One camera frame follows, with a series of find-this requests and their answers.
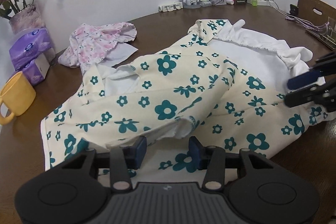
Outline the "cream teal flower garment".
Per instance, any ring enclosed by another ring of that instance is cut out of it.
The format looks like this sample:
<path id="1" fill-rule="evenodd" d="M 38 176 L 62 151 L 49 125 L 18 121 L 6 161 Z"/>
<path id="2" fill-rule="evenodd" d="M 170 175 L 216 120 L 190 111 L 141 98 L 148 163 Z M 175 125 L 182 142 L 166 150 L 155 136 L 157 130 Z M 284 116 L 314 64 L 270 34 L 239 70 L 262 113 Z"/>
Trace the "cream teal flower garment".
<path id="1" fill-rule="evenodd" d="M 313 102 L 284 104 L 287 80 L 307 72 L 304 47 L 244 28 L 198 20 L 186 36 L 116 69 L 92 65 L 68 100 L 41 122 L 45 168 L 81 151 L 106 152 L 145 136 L 149 148 L 133 182 L 201 181 L 188 138 L 237 153 L 272 157 L 335 114 Z"/>

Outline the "brown cardboard board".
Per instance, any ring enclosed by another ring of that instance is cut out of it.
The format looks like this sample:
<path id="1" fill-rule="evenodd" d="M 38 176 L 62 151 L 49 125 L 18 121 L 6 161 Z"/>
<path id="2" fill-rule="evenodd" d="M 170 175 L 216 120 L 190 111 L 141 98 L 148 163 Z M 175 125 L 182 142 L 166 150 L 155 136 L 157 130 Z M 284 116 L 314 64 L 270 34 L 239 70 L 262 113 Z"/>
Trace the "brown cardboard board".
<path id="1" fill-rule="evenodd" d="M 335 26 L 335 7 L 321 0 L 298 0 L 298 20 L 306 29 L 327 34 Z"/>

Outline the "white power strip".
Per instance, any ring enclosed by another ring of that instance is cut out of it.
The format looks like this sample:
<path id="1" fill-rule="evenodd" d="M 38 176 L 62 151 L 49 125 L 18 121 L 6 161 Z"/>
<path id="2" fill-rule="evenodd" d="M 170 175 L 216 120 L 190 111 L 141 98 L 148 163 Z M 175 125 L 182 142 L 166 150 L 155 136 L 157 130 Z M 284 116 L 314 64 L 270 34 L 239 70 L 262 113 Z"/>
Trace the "white power strip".
<path id="1" fill-rule="evenodd" d="M 247 3 L 257 7 L 257 6 L 270 6 L 274 4 L 274 1 L 267 1 L 267 0 L 247 0 Z"/>

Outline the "black label box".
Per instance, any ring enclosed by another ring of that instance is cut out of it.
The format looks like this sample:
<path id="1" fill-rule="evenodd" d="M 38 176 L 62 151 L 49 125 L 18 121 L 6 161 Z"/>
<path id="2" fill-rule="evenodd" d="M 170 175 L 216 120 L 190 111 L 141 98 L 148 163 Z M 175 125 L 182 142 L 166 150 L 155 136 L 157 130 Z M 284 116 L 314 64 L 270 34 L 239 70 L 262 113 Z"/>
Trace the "black label box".
<path id="1" fill-rule="evenodd" d="M 246 5 L 247 0 L 234 0 L 235 5 Z"/>

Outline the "white tube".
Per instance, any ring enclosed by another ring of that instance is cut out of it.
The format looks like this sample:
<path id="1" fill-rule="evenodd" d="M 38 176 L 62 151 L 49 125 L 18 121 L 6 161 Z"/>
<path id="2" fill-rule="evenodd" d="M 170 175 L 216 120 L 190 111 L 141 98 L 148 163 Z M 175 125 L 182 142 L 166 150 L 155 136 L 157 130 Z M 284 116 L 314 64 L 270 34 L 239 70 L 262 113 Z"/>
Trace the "white tube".
<path id="1" fill-rule="evenodd" d="M 227 3 L 228 5 L 234 5 L 234 0 L 226 0 L 226 3 Z"/>

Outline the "pink floral garment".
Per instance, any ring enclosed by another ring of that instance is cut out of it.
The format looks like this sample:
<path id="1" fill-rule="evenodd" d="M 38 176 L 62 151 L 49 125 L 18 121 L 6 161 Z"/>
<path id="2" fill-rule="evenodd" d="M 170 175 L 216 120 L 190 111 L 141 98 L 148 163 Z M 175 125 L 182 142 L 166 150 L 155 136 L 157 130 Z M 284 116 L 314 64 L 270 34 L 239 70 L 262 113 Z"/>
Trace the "pink floral garment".
<path id="1" fill-rule="evenodd" d="M 128 22 L 91 26 L 83 23 L 70 35 L 69 47 L 59 56 L 58 63 L 81 69 L 81 73 L 96 64 L 109 67 L 127 60 L 138 49 L 131 42 L 137 30 Z"/>

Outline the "lower purple tissue pack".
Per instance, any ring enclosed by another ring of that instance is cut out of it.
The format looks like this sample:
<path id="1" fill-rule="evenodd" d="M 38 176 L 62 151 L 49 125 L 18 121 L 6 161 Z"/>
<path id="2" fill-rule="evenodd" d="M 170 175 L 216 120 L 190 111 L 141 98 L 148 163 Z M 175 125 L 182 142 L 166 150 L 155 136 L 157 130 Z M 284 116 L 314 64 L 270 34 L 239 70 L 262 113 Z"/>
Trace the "lower purple tissue pack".
<path id="1" fill-rule="evenodd" d="M 50 64 L 42 53 L 25 65 L 22 68 L 22 72 L 30 84 L 35 86 L 45 80 L 49 68 Z"/>

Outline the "purple tissue pack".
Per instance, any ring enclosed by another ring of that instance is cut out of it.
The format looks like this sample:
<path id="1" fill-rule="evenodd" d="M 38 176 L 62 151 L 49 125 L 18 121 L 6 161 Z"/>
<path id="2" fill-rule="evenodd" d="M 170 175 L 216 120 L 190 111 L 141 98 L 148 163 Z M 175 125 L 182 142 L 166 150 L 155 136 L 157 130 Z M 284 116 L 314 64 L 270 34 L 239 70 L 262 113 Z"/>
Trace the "purple tissue pack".
<path id="1" fill-rule="evenodd" d="M 17 71 L 51 48 L 52 40 L 45 27 L 28 28 L 17 33 L 17 38 L 9 49 L 9 55 Z"/>
<path id="2" fill-rule="evenodd" d="M 30 84 L 35 86 L 45 80 L 49 68 L 50 64 L 42 53 L 25 65 L 22 68 L 22 72 Z"/>

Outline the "yellow mug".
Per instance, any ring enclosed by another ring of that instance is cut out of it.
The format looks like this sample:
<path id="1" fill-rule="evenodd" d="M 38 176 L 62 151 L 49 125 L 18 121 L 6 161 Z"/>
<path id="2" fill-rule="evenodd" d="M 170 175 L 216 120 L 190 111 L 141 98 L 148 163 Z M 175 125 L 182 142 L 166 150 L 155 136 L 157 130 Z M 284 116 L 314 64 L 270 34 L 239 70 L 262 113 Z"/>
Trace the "yellow mug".
<path id="1" fill-rule="evenodd" d="M 14 117 L 22 115 L 33 103 L 36 91 L 23 72 L 13 75 L 1 89 L 1 105 L 5 105 L 10 114 L 1 115 L 1 125 L 10 123 Z"/>

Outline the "small green white items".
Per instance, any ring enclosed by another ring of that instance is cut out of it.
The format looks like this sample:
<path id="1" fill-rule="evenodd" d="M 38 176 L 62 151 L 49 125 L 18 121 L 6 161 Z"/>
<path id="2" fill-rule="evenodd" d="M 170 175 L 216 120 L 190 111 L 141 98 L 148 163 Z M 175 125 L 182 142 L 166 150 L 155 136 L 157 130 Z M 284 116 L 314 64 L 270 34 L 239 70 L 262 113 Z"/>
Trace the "small green white items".
<path id="1" fill-rule="evenodd" d="M 199 0 L 198 4 L 201 7 L 210 7 L 210 6 L 212 6 L 212 3 L 211 3 L 210 0 Z"/>

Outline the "upper purple tissue pack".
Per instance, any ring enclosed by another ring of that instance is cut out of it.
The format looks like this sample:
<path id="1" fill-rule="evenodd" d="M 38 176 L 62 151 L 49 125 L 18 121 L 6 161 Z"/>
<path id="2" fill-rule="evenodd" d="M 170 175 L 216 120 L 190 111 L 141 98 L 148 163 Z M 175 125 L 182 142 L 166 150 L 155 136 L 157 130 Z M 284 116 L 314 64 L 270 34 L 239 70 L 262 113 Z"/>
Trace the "upper purple tissue pack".
<path id="1" fill-rule="evenodd" d="M 51 48 L 52 40 L 45 27 L 28 28 L 17 33 L 17 38 L 9 49 L 9 55 L 17 71 Z"/>

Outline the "white letter block ornament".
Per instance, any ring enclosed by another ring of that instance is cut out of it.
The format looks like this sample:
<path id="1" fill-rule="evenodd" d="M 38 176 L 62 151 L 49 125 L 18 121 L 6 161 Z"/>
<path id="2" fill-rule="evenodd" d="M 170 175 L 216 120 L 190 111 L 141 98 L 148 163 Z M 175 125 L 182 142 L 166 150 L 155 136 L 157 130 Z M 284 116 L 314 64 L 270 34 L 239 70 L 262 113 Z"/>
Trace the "white letter block ornament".
<path id="1" fill-rule="evenodd" d="M 177 3 L 170 4 L 170 5 L 158 6 L 159 12 L 172 12 L 172 11 L 181 10 L 181 9 L 183 9 L 182 2 L 177 2 Z"/>

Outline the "pink marbled vase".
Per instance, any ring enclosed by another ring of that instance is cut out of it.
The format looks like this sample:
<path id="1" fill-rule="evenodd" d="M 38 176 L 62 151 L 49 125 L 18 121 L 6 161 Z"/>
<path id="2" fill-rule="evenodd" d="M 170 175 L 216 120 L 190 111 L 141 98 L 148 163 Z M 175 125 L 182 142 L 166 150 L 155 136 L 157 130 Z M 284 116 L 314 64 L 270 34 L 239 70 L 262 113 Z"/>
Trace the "pink marbled vase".
<path id="1" fill-rule="evenodd" d="M 29 28 L 43 28 L 46 26 L 39 9 L 35 5 L 28 5 L 15 14 L 9 20 L 9 24 L 15 35 Z"/>

